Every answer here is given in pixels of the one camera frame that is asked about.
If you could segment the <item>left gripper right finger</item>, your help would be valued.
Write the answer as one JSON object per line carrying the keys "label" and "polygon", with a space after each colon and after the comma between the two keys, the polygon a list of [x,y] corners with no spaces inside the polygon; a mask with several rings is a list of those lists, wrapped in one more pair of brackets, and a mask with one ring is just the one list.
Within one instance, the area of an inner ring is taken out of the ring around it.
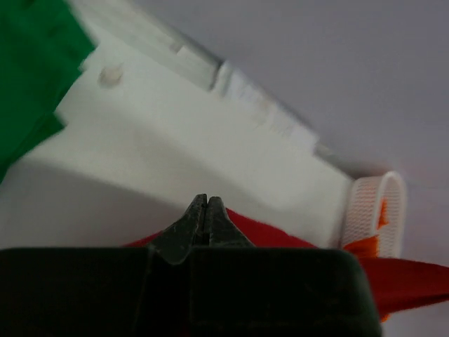
{"label": "left gripper right finger", "polygon": [[208,201],[208,244],[188,257],[191,336],[381,336],[358,260],[337,249],[257,248]]}

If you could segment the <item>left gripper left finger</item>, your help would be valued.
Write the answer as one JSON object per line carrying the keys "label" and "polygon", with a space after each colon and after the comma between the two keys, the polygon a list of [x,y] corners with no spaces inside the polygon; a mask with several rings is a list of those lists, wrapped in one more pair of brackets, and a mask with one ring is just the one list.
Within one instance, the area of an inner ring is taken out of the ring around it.
{"label": "left gripper left finger", "polygon": [[2,336],[178,336],[187,326],[186,258],[207,196],[139,247],[1,251]]}

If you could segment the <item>red t-shirt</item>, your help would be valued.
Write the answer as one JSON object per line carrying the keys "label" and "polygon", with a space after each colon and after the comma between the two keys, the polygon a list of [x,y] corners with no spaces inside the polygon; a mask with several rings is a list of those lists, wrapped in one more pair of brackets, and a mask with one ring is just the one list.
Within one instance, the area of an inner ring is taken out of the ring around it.
{"label": "red t-shirt", "polygon": [[198,326],[377,321],[448,299],[447,267],[320,249],[219,198],[132,247],[140,257],[122,292],[128,309],[159,306]]}

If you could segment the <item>orange crumpled t-shirt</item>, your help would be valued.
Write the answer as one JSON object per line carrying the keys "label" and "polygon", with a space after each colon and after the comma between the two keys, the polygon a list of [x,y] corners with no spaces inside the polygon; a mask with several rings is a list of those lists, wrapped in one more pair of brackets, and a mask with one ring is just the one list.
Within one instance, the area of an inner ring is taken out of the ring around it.
{"label": "orange crumpled t-shirt", "polygon": [[385,260],[377,261],[380,245],[378,230],[388,224],[387,201],[382,199],[380,212],[377,215],[375,234],[364,239],[352,241],[344,246],[344,250],[355,255],[362,262],[362,267],[367,274],[373,295],[375,296],[381,323],[386,322],[390,317],[390,313],[382,307],[384,305],[382,301],[385,296],[389,296],[392,292],[393,274],[391,270],[387,269]]}

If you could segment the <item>white perforated plastic basket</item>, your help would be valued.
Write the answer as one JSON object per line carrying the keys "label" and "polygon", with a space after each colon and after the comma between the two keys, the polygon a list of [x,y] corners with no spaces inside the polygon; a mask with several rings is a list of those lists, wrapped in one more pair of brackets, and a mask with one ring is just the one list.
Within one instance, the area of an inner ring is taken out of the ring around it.
{"label": "white perforated plastic basket", "polygon": [[398,258],[407,208],[406,185],[395,171],[353,183],[340,246],[358,255]]}

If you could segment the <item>white paper sheet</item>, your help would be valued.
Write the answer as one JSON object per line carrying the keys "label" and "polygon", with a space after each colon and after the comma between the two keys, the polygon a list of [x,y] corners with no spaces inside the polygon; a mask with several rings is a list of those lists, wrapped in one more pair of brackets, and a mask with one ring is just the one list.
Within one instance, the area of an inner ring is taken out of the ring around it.
{"label": "white paper sheet", "polygon": [[213,92],[244,107],[257,124],[268,126],[299,148],[308,152],[315,150],[319,140],[317,134],[229,62],[220,66]]}

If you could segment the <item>small white scrap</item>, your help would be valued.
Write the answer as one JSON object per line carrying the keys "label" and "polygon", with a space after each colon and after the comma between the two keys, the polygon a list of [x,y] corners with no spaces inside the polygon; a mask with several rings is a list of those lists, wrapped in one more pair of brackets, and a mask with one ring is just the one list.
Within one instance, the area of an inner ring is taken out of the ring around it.
{"label": "small white scrap", "polygon": [[98,76],[99,85],[105,88],[113,88],[118,86],[123,79],[123,64],[105,66],[102,68]]}

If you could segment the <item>green folded t-shirt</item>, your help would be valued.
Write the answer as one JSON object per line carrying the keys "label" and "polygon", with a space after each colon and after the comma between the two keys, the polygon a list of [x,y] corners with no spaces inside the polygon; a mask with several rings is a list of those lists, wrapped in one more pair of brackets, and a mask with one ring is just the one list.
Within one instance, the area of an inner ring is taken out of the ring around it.
{"label": "green folded t-shirt", "polygon": [[1,2],[1,175],[65,127],[55,111],[94,50],[66,1]]}

